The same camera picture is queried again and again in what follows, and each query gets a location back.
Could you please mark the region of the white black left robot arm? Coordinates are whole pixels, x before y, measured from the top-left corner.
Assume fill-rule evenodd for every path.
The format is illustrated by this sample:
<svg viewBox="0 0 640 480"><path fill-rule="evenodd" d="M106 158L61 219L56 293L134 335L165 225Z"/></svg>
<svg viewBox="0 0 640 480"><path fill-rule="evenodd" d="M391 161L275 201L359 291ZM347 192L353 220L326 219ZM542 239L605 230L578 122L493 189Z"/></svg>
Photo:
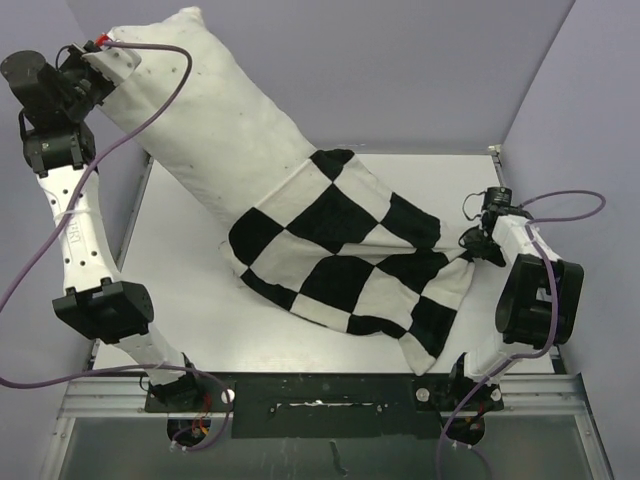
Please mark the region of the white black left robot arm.
<svg viewBox="0 0 640 480"><path fill-rule="evenodd" d="M68 45L68 58L55 65L36 51L18 51L2 61L1 74L22 106L23 155L55 223L38 252L55 241L61 247L64 293L52 302L55 315L83 337L127 353L146 371L150 395L190 411L205 396L193 364L154 325L147 289L123 280L107 251L97 171L102 157L85 122L134 73L143 48L109 38Z"/></svg>

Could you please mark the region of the black white checkered pillowcase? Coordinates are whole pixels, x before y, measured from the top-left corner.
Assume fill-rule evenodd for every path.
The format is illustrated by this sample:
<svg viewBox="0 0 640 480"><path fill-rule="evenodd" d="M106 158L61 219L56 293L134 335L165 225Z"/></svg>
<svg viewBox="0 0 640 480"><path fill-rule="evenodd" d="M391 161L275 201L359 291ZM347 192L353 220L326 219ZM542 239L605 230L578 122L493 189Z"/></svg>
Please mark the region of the black white checkered pillowcase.
<svg viewBox="0 0 640 480"><path fill-rule="evenodd" d="M443 352L474 272L456 231L340 149L314 153L222 249L265 300L338 332L391 337L418 375Z"/></svg>

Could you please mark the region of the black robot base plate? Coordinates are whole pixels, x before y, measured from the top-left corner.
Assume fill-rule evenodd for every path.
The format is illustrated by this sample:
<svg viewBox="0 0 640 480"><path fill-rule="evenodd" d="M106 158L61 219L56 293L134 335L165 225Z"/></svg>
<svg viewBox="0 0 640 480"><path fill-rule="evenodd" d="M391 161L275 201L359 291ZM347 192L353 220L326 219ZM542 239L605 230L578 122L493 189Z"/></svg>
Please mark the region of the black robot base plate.
<svg viewBox="0 0 640 480"><path fill-rule="evenodd" d="M172 398L147 386L144 410L168 414L168 436L188 446L222 429L234 439L436 439L446 427L477 442L504 402L496 385L469 397L472 387L448 374L219 373Z"/></svg>

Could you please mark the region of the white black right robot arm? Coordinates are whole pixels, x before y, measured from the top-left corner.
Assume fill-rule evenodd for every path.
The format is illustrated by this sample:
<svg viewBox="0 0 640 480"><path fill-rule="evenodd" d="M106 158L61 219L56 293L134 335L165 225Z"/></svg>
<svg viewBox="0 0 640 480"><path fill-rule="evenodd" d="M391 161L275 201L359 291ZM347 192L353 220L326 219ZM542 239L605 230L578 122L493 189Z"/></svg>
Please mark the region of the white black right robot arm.
<svg viewBox="0 0 640 480"><path fill-rule="evenodd" d="M495 330L462 354L445 384L448 402L469 408L508 369L566 343L574 328L584 281L582 266L567 262L542 239L533 217L512 204L512 191L490 187L482 194L480 223L459 239L475 259L509 269L497 301Z"/></svg>

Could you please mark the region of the white pillow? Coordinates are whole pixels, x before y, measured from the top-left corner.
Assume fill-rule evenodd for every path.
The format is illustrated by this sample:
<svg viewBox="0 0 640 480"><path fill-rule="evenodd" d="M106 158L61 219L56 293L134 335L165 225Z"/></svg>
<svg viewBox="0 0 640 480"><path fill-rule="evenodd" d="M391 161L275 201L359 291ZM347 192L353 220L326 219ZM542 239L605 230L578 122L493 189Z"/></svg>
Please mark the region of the white pillow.
<svg viewBox="0 0 640 480"><path fill-rule="evenodd" d="M113 40L174 45L142 50L135 72L102 111L126 133L158 112L193 60L185 86L136 140L222 225L230 227L314 152L293 120L244 73L198 7L150 25L118 26Z"/></svg>

